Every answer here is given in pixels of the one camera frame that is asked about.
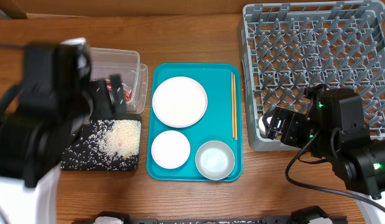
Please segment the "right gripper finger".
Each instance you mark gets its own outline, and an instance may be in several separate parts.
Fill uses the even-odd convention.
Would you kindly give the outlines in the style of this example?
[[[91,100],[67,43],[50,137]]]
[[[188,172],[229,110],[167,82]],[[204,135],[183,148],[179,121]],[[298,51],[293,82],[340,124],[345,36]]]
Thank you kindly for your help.
[[[277,117],[266,117],[264,118],[264,125],[266,127],[267,138],[275,140],[281,131],[281,120]]]
[[[283,119],[283,108],[276,107],[264,113],[262,116],[263,121],[277,121]]]

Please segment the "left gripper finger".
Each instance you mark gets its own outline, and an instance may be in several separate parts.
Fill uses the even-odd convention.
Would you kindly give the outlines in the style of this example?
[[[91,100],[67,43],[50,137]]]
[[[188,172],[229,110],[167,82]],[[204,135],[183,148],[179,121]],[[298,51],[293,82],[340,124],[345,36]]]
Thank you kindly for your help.
[[[113,109],[116,115],[127,112],[127,104],[124,95],[124,89],[120,74],[113,74],[109,76],[111,81],[111,91],[113,95]]]
[[[113,115],[112,102],[105,80],[94,82],[94,119],[110,119]]]

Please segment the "red snack wrapper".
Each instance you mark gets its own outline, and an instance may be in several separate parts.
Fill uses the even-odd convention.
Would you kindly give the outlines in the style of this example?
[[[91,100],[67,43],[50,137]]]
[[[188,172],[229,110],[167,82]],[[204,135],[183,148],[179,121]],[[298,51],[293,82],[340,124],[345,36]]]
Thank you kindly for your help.
[[[112,84],[109,80],[105,80],[105,82],[106,82],[106,88],[109,91],[111,101],[113,101]],[[122,83],[122,86],[123,86],[124,97],[125,97],[126,101],[129,102],[132,98],[132,88],[127,86],[124,83]]]

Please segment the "pink round plate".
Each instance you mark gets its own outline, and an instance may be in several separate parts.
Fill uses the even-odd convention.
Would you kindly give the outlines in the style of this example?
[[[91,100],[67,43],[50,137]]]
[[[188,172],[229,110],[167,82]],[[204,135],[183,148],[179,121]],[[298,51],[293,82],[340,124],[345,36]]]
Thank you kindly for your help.
[[[189,77],[172,77],[162,82],[152,97],[152,108],[162,123],[186,128],[203,118],[208,107],[207,93]]]

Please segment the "pink small bowl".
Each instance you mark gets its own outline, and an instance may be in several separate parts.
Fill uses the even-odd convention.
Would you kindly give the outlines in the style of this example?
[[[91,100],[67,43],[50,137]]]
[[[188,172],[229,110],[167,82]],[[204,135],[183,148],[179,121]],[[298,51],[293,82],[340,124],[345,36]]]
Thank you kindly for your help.
[[[181,132],[170,130],[160,133],[153,141],[151,155],[164,169],[176,169],[186,163],[191,151],[189,140]]]

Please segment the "white plastic cup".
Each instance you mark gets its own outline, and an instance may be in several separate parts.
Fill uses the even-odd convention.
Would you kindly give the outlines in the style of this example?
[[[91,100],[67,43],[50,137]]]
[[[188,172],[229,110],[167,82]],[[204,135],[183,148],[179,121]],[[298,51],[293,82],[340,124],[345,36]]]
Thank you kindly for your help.
[[[259,133],[263,138],[267,138],[266,136],[266,127],[263,122],[263,117],[261,116],[258,121],[258,128],[259,128]]]

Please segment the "wooden chopstick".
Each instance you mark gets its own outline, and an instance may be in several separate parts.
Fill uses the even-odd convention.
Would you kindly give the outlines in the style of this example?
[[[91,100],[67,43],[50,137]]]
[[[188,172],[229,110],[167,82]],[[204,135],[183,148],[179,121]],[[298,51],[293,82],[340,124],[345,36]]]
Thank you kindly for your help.
[[[238,140],[238,133],[237,133],[237,107],[236,107],[236,78],[235,74],[233,78],[233,84],[234,84],[234,127],[235,127],[235,141]]]
[[[233,84],[233,72],[231,72],[231,114],[232,114],[232,137],[235,139],[235,127],[234,127],[234,84]]]

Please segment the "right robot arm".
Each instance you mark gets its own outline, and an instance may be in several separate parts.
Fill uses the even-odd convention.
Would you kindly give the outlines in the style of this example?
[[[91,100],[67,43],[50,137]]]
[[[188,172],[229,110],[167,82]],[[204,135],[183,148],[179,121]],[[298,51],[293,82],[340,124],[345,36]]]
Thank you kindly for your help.
[[[360,95],[350,88],[320,84],[307,87],[304,97],[311,101],[305,114],[276,107],[262,116],[268,139],[279,136],[282,144],[300,149],[285,169],[286,179],[299,187],[352,198],[366,223],[385,223],[385,139],[371,139]],[[317,164],[330,163],[346,190],[292,179],[292,165],[307,152]]]

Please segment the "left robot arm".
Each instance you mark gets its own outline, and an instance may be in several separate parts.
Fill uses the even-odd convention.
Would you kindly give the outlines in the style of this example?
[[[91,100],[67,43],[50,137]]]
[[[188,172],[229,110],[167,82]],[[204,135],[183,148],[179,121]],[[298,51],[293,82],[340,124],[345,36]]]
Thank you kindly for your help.
[[[92,119],[127,111],[121,77],[92,80],[80,37],[22,46],[22,80],[0,99],[0,223],[55,223],[63,151]]]

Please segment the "clear plastic bin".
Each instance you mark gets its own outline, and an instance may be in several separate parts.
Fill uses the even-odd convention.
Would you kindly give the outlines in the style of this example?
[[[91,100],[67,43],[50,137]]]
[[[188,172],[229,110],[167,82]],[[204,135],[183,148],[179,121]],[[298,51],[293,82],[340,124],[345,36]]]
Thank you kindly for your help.
[[[127,103],[129,113],[140,114],[144,111],[147,88],[148,68],[140,62],[140,55],[133,50],[105,49],[92,47],[91,79],[109,79],[112,74],[120,74],[122,83],[132,88],[132,98]]]

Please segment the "teal plastic tray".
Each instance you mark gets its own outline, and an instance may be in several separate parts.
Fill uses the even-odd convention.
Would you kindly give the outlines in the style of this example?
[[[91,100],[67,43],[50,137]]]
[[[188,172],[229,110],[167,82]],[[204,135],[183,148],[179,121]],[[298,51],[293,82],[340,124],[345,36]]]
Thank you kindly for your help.
[[[236,79],[238,124],[236,139],[232,137],[232,75]],[[147,138],[146,169],[148,174],[157,180],[208,182],[209,180],[199,173],[195,165],[195,156],[202,144],[208,141],[221,141],[232,149],[235,158],[233,171],[222,181],[237,180],[243,172],[243,125],[238,69],[228,63],[163,63],[154,70],[152,91],[156,91],[157,87],[167,79],[181,76],[192,78],[202,85],[208,97],[208,107],[198,123],[187,128],[176,129],[187,137],[191,145],[188,160],[176,169],[165,169],[159,166],[152,157],[151,146],[154,139],[160,133],[173,128],[161,122],[151,109]]]

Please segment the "grey bowl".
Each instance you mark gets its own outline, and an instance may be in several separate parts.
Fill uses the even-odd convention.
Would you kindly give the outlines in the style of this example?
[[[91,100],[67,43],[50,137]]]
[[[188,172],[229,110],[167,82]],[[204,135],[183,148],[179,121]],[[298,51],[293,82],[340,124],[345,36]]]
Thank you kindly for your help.
[[[229,176],[236,164],[232,149],[221,141],[202,144],[195,156],[199,173],[208,180],[223,180]]]

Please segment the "grey dish rack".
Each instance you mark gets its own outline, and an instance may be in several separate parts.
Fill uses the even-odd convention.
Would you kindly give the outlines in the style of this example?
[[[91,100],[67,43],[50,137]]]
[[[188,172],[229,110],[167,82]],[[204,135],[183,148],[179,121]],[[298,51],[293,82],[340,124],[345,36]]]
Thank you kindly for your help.
[[[281,142],[260,135],[259,118],[276,107],[307,112],[310,102],[304,89],[321,83],[357,92],[372,138],[385,139],[383,2],[248,4],[238,40],[253,150],[287,150]]]

